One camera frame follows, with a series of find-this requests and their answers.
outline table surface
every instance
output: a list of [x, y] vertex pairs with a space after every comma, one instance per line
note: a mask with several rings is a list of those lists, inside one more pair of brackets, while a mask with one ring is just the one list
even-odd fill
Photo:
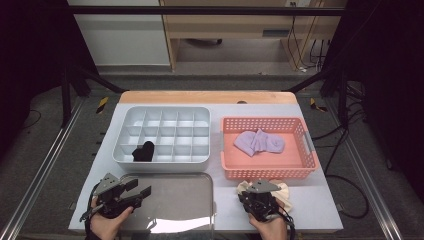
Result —
[[[237, 104], [240, 101], [248, 104]], [[214, 229], [223, 232], [255, 231], [238, 201], [236, 187], [240, 181], [226, 179], [221, 166], [218, 148], [222, 143], [217, 137], [220, 136], [219, 119], [223, 116], [252, 115], [303, 118], [300, 106], [292, 93], [266, 91], [128, 91], [123, 93], [81, 191], [69, 229], [84, 231], [84, 224], [79, 222], [79, 218], [86, 210], [92, 186], [98, 183], [99, 179], [107, 172], [118, 177], [127, 174], [111, 159], [116, 135], [119, 134], [119, 126], [122, 124], [125, 113], [131, 107], [151, 105], [202, 106], [211, 111], [211, 153], [205, 173], [210, 175], [213, 181]], [[298, 232], [335, 232], [343, 229], [321, 166], [305, 179], [287, 179], [285, 183], [289, 186], [289, 200], [293, 204], [290, 215], [295, 220]]]

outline folded cloth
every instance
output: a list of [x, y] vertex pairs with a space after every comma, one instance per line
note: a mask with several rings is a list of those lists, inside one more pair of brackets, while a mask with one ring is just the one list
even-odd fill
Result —
[[258, 129], [257, 132], [245, 131], [237, 136], [234, 145], [252, 157], [255, 152], [281, 153], [284, 150], [284, 139], [276, 134], [269, 134]]
[[252, 144], [253, 139], [255, 138], [256, 133], [252, 131], [245, 131], [240, 133], [234, 141], [234, 145], [245, 152], [249, 156], [253, 156], [255, 154], [255, 150], [253, 150], [250, 146]]
[[[279, 199], [284, 203], [284, 210], [290, 212], [293, 208], [293, 204], [289, 201], [290, 192], [289, 187], [281, 180], [271, 180], [270, 183], [273, 183], [281, 188], [281, 190], [271, 192], [271, 195]], [[252, 185], [252, 182], [243, 181], [237, 186], [237, 194], [246, 191], [246, 189]]]

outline human hand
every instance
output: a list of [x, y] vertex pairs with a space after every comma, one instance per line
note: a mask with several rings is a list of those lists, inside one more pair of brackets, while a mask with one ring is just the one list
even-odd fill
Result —
[[[95, 208], [96, 206], [97, 197], [91, 200], [91, 207]], [[99, 213], [96, 213], [91, 217], [91, 231], [102, 240], [113, 240], [121, 224], [130, 216], [133, 210], [133, 207], [128, 207], [118, 217], [113, 219], [105, 218]]]
[[[284, 203], [278, 198], [278, 205], [284, 208]], [[274, 218], [268, 222], [259, 222], [249, 213], [249, 223], [254, 226], [262, 237], [262, 240], [286, 240], [287, 239], [287, 224], [283, 218]]]

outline lavender cloth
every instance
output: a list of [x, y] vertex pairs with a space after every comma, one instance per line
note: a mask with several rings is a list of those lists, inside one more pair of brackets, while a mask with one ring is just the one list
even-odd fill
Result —
[[234, 141], [234, 145], [252, 157], [256, 152], [281, 153], [284, 150], [284, 139], [276, 134], [265, 133], [261, 129], [258, 131], [242, 132]]

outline white table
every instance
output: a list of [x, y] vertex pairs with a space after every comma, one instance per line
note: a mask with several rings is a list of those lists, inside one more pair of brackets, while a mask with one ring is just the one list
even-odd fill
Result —
[[[154, 104], [154, 103], [118, 103], [111, 124], [103, 143], [93, 162], [89, 175], [81, 191], [77, 207], [69, 224], [69, 229], [84, 231], [84, 223], [79, 218], [86, 211], [87, 199], [92, 187], [99, 182], [107, 172], [120, 177], [127, 174], [113, 159], [113, 149], [117, 135], [128, 109], [134, 106], [202, 106], [211, 113], [210, 158], [205, 173], [213, 180], [213, 200], [215, 202], [215, 231], [222, 232], [252, 232], [255, 229], [249, 224], [248, 217], [236, 194], [240, 181], [227, 180], [221, 167], [220, 151], [222, 134], [220, 119], [224, 116], [283, 116], [302, 117], [302, 112], [296, 102], [277, 104]], [[334, 204], [322, 168], [319, 167], [306, 179], [286, 180], [290, 190], [290, 202], [293, 209], [290, 215], [295, 220], [298, 232], [335, 232], [343, 229], [340, 216]], [[123, 225], [134, 226], [134, 223]]]

